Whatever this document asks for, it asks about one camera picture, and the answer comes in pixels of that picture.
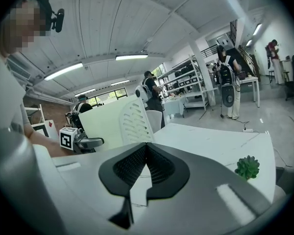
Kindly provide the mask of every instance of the person in red shirt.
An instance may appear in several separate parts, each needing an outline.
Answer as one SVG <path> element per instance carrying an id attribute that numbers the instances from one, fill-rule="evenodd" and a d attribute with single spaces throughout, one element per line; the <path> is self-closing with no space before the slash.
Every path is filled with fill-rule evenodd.
<path id="1" fill-rule="evenodd" d="M 276 84 L 283 84 L 283 78 L 282 78 L 282 73 L 281 73 L 281 68 L 280 68 L 280 59 L 278 55 L 279 49 L 275 48 L 278 45 L 278 42 L 273 39 L 270 43 L 268 43 L 268 47 L 270 50 L 270 57 L 271 57 L 271 62 L 274 68 L 274 79 Z"/>

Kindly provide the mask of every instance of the potted plant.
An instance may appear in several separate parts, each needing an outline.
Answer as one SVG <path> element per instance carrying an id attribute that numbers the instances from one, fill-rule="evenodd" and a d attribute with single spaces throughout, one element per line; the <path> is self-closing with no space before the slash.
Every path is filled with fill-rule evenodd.
<path id="1" fill-rule="evenodd" d="M 247 158 L 239 159 L 237 162 L 237 169 L 235 169 L 235 173 L 239 174 L 246 180 L 256 178 L 258 172 L 259 163 L 258 160 L 255 160 L 255 157 L 248 155 Z"/>

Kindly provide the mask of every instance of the black metal railing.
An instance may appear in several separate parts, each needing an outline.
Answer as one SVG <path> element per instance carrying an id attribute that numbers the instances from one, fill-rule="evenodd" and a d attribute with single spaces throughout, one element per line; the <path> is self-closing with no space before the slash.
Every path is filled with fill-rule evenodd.
<path id="1" fill-rule="evenodd" d="M 254 76 L 256 76 L 256 68 L 251 56 L 242 48 L 242 46 L 239 46 L 239 52 L 244 60 L 247 62 L 247 64 L 250 64 L 252 66 L 252 72 L 254 73 Z"/>
<path id="2" fill-rule="evenodd" d="M 216 54 L 217 53 L 217 46 L 218 45 L 212 45 L 209 48 L 202 50 L 200 53 L 203 56 L 203 58 Z"/>
<path id="3" fill-rule="evenodd" d="M 230 22 L 230 35 L 229 35 L 234 46 L 236 42 L 236 31 L 237 31 L 237 20 L 234 20 Z"/>

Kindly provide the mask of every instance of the baseball cap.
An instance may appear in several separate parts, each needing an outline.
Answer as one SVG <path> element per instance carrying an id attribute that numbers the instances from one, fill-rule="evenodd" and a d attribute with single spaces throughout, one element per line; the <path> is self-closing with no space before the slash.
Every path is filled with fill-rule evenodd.
<path id="1" fill-rule="evenodd" d="M 39 4 L 39 10 L 42 14 L 45 15 L 46 20 L 46 29 L 45 31 L 49 31 L 51 28 L 51 17 L 52 17 L 52 8 L 49 3 L 49 0 L 36 0 Z"/>
<path id="2" fill-rule="evenodd" d="M 154 76 L 150 71 L 145 71 L 144 76 L 147 77 L 149 74 L 151 74 L 152 76 Z"/>
<path id="3" fill-rule="evenodd" d="M 79 101 L 82 101 L 82 100 L 85 100 L 85 99 L 88 99 L 88 97 L 86 95 L 84 95 L 84 94 L 78 96 Z"/>

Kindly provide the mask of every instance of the fluorescent light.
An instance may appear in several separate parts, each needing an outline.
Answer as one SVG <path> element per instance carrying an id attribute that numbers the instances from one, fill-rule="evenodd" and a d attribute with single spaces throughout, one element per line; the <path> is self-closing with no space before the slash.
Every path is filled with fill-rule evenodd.
<path id="1" fill-rule="evenodd" d="M 136 58 L 147 58 L 148 54 L 132 54 L 132 55 L 117 55 L 116 60 L 136 59 Z"/>
<path id="2" fill-rule="evenodd" d="M 90 89 L 90 90 L 88 90 L 88 91 L 85 91 L 85 92 L 81 92 L 81 93 L 79 93 L 79 94 L 76 94 L 75 96 L 79 96 L 79 95 L 82 95 L 82 94 L 86 94 L 86 93 L 89 93 L 89 92 L 93 92 L 93 91 L 95 91 L 96 89 Z"/>
<path id="3" fill-rule="evenodd" d="M 248 43 L 247 43 L 247 45 L 246 45 L 246 46 L 249 46 L 250 44 L 251 44 L 251 40 L 249 40 L 249 41 L 248 41 Z"/>
<path id="4" fill-rule="evenodd" d="M 62 69 L 62 70 L 57 71 L 56 73 L 53 73 L 53 74 L 51 74 L 49 76 L 46 76 L 45 77 L 45 80 L 46 81 L 49 81 L 51 79 L 54 79 L 57 76 L 63 75 L 64 73 L 67 73 L 69 71 L 73 71 L 73 70 L 75 70 L 77 68 L 81 68 L 81 67 L 83 67 L 83 64 L 82 63 L 78 63 L 76 65 L 69 66 L 69 67 L 67 67 L 65 69 Z"/>
<path id="5" fill-rule="evenodd" d="M 117 85 L 117 84 L 122 84 L 122 83 L 127 83 L 127 82 L 129 82 L 129 80 L 124 80 L 124 81 L 121 81 L 121 82 L 116 82 L 116 83 L 111 84 L 111 86 Z"/>
<path id="6" fill-rule="evenodd" d="M 259 31 L 260 27 L 261 27 L 261 23 L 259 25 L 257 25 L 253 36 L 255 36 L 257 34 L 257 32 Z"/>

